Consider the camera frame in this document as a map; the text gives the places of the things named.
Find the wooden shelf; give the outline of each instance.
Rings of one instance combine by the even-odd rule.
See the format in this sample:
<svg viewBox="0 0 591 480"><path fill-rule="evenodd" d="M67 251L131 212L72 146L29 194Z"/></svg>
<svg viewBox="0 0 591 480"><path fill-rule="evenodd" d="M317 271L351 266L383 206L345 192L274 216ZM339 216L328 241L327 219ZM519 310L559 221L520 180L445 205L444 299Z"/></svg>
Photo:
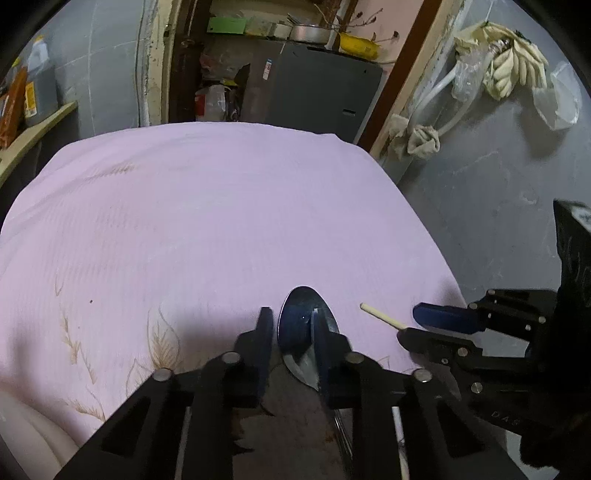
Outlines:
<svg viewBox="0 0 591 480"><path fill-rule="evenodd" d="M32 149L49 130L56 126L69 113L78 107L77 102L70 102L61 107L52 116L46 118L40 124L23 131L6 150L0 151L0 187L15 167L20 163L27 152Z"/></svg>

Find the yellow container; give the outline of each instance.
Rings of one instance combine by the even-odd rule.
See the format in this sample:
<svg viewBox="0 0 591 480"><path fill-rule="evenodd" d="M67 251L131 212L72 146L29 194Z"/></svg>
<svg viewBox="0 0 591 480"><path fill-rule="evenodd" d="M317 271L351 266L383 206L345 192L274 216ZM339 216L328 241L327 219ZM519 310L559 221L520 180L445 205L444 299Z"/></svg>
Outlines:
<svg viewBox="0 0 591 480"><path fill-rule="evenodd" d="M341 32L340 48L345 53L355 57L361 57L366 60L375 60L378 58L379 45L367 38L354 37L348 33Z"/></svg>

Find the chopstick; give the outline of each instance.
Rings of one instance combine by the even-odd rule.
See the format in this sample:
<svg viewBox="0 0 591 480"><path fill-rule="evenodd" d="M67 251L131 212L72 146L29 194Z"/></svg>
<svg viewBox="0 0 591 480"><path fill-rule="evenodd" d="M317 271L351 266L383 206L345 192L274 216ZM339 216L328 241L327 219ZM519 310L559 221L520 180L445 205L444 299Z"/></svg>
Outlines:
<svg viewBox="0 0 591 480"><path fill-rule="evenodd" d="M383 322L386 322L388 325L391 325L392 327L394 327L398 330L404 330L407 327L405 324L400 323L398 320L394 320L392 317L389 317L385 313L380 312L377 309L374 309L373 307L367 305L366 303L361 303L359 305L359 308L361 310L363 310L364 312L367 312L370 315L373 315L377 319L380 319Z"/></svg>

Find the metal pot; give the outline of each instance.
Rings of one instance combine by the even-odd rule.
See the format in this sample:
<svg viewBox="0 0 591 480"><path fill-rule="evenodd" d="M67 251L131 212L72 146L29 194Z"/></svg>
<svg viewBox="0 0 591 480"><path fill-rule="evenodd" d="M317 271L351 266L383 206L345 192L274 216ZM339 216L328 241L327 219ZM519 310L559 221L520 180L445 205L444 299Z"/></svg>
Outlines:
<svg viewBox="0 0 591 480"><path fill-rule="evenodd" d="M315 25L294 25L291 29L290 40L326 45L330 38L330 29Z"/></svg>

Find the label sticker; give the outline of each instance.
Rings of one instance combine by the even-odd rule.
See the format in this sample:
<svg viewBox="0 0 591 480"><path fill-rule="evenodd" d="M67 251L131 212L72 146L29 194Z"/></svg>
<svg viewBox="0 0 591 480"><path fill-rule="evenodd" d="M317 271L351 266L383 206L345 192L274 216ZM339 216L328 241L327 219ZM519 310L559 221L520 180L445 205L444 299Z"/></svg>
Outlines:
<svg viewBox="0 0 591 480"><path fill-rule="evenodd" d="M265 63L265 70L262 71L262 79L263 80L269 79L269 72L271 71L271 65L273 65L273 62L271 60L267 60L267 63Z"/></svg>
<svg viewBox="0 0 591 480"><path fill-rule="evenodd" d="M35 101L35 86L33 82L25 86L25 118L31 118L37 114L37 102Z"/></svg>

